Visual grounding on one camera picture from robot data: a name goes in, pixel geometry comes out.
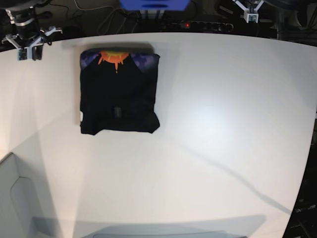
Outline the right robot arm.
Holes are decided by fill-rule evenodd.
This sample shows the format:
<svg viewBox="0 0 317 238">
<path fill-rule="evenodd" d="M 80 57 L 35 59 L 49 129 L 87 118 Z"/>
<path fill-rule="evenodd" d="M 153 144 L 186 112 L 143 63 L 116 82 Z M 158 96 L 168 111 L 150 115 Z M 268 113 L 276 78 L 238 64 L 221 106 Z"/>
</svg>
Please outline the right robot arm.
<svg viewBox="0 0 317 238">
<path fill-rule="evenodd" d="M 5 33 L 0 37 L 3 46 L 12 45 L 17 50 L 17 60 L 41 60 L 44 44 L 52 45 L 52 35 L 61 28 L 51 26 L 48 29 L 40 27 L 39 20 L 52 17 L 50 11 L 41 14 L 36 13 L 37 8 L 51 3 L 49 0 L 2 0 L 1 11 L 5 11 L 9 24 L 12 26 L 11 33 Z"/>
</svg>

